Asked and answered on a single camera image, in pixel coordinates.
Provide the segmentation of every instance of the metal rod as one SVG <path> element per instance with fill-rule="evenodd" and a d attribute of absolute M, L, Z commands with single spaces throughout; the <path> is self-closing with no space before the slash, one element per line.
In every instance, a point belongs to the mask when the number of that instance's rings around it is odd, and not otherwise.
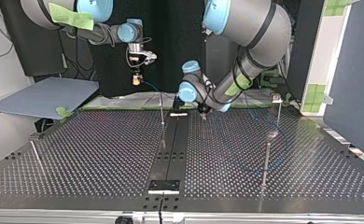
<path fill-rule="evenodd" d="M 164 114 L 163 114 L 163 108 L 162 108 L 162 93 L 160 92 L 160 111 L 161 111 L 161 124 L 164 125 Z"/>
<path fill-rule="evenodd" d="M 264 158 L 264 172 L 263 172 L 263 181 L 261 183 L 261 186 L 263 188 L 266 188 L 266 178 L 267 178 L 267 172 L 269 169 L 269 159 L 270 159 L 270 148 L 271 148 L 272 144 L 271 143 L 267 143 L 266 146 L 266 157 Z"/>
<path fill-rule="evenodd" d="M 39 154 L 37 153 L 37 150 L 36 150 L 36 146 L 35 146 L 34 141 L 31 141 L 31 146 L 33 147 L 33 150 L 34 150 L 34 153 L 35 153 L 36 158 L 37 158 L 39 161 L 41 161 L 41 160 L 40 160 L 40 157 L 39 157 Z"/>
<path fill-rule="evenodd" d="M 280 118 L 281 118 L 281 108 L 282 108 L 282 102 L 280 103 L 280 106 L 278 107 L 278 116 L 277 116 L 277 126 L 280 123 Z"/>

